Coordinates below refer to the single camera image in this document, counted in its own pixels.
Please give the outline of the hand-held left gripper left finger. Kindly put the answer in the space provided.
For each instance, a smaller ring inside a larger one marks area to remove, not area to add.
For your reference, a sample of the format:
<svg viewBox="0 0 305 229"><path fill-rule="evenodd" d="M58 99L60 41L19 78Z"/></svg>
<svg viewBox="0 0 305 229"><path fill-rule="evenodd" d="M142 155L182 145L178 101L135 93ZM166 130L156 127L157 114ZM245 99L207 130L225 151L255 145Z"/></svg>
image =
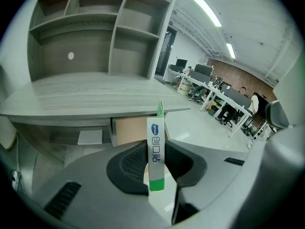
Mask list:
<svg viewBox="0 0 305 229"><path fill-rule="evenodd" d="M61 226L76 229L164 229L144 183L147 143L112 147L71 162L33 196Z"/></svg>

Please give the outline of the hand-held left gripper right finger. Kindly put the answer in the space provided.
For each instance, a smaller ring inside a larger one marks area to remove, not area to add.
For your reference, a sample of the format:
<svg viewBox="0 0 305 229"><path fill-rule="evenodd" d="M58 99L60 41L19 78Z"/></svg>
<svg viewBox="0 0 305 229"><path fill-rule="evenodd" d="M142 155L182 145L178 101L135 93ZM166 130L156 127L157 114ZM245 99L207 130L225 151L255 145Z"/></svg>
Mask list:
<svg viewBox="0 0 305 229"><path fill-rule="evenodd" d="M165 165L177 184L172 225L214 201L234 180L247 156L245 152L166 140Z"/></svg>

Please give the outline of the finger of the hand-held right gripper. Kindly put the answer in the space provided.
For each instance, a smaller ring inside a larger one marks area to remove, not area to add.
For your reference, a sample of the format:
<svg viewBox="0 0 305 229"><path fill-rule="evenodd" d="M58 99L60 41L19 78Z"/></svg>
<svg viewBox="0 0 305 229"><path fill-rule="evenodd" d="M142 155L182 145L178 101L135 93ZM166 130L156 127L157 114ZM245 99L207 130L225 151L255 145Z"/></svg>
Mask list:
<svg viewBox="0 0 305 229"><path fill-rule="evenodd" d="M267 104L265 108L265 118L272 128L285 129L289 127L287 116L278 100Z"/></svg>

